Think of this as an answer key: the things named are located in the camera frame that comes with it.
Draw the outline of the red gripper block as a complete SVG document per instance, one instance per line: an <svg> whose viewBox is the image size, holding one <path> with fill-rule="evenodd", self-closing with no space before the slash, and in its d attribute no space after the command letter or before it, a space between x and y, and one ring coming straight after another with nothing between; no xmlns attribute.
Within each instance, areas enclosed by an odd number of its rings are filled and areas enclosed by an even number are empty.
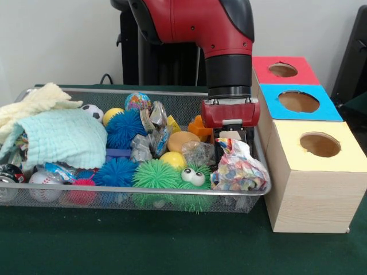
<svg viewBox="0 0 367 275"><path fill-rule="evenodd" d="M245 142L249 145L250 155L254 155L254 127L260 119L258 98L208 99L201 103L201 116L206 128L213 128L213 145L220 137L221 129L238 125L245 129Z"/></svg>

